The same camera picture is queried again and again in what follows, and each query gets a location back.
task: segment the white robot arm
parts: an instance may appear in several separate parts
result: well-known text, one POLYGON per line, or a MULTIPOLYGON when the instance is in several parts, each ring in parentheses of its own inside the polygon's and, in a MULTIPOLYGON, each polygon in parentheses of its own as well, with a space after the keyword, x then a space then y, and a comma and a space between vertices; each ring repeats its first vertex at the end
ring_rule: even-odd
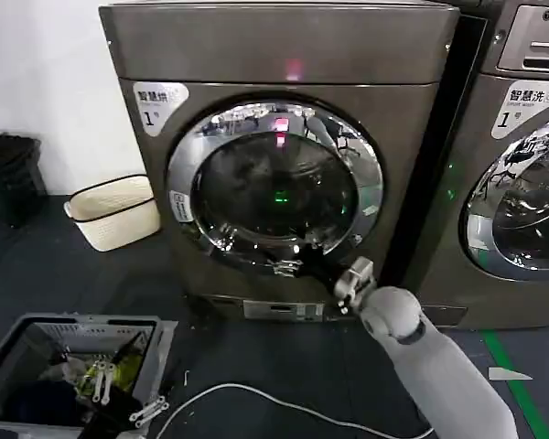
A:
POLYGON ((439 439, 518 439, 511 410, 459 346, 440 333, 409 291, 376 288, 359 258, 337 280, 343 313, 360 316, 439 439))

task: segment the sticker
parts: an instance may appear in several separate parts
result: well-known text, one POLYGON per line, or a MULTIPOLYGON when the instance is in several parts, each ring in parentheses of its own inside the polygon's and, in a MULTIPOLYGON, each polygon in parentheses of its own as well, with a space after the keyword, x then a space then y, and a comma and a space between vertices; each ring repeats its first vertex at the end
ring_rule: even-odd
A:
POLYGON ((492 137, 501 139, 523 123, 549 108, 549 80, 517 80, 509 87, 492 137))
POLYGON ((189 204, 189 195, 182 194, 175 190, 169 191, 171 198, 171 208, 179 222, 192 222, 193 214, 191 213, 191 205, 189 204))
POLYGON ((169 116, 189 97, 179 82, 135 82, 136 106, 145 132, 157 137, 169 116))

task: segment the dark floor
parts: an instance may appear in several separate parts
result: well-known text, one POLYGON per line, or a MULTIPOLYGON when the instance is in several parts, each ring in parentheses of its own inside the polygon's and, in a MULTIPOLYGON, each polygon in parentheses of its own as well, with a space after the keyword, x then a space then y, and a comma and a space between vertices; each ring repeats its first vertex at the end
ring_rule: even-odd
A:
MULTIPOLYGON (((198 320, 183 303, 173 270, 178 261, 162 234, 98 253, 65 217, 62 202, 53 198, 21 230, 0 224, 0 339, 28 312, 179 320, 166 376, 167 385, 175 384, 170 398, 176 402, 215 383, 238 381, 388 434, 410 437, 425 429, 390 361, 360 325, 198 320)), ((482 372, 494 365, 479 333, 451 335, 482 372)), ((549 426, 549 329, 499 337, 516 369, 534 377, 526 387, 549 426)), ((521 439, 533 438, 507 385, 495 387, 515 412, 521 439)), ((231 390, 196 403, 170 432, 168 437, 192 439, 370 437, 231 390)))

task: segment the white plastic basket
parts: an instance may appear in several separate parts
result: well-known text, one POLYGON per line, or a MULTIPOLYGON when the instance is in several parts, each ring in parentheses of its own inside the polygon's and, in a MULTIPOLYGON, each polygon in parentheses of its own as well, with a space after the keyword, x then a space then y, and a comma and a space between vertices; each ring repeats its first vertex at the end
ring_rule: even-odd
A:
POLYGON ((144 175, 86 187, 63 208, 98 252, 142 240, 160 229, 153 190, 144 175))
MULTIPOLYGON (((18 437, 77 439, 82 427, 21 423, 5 418, 8 396, 19 386, 33 382, 51 361, 65 352, 110 359, 134 335, 143 359, 132 389, 142 404, 156 399, 167 364, 174 326, 153 316, 79 316, 28 314, 20 317, 0 344, 0 430, 18 437)), ((146 436, 148 425, 121 434, 120 438, 146 436)))

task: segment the gray washing machine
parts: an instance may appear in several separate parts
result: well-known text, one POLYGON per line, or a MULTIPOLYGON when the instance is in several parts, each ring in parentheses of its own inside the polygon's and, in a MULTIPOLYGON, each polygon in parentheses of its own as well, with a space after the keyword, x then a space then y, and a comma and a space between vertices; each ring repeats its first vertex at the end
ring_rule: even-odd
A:
POLYGON ((458 10, 142 2, 101 17, 192 304, 338 318, 296 255, 380 272, 458 10))
POLYGON ((487 49, 403 284, 442 325, 549 325, 549 5, 487 49))

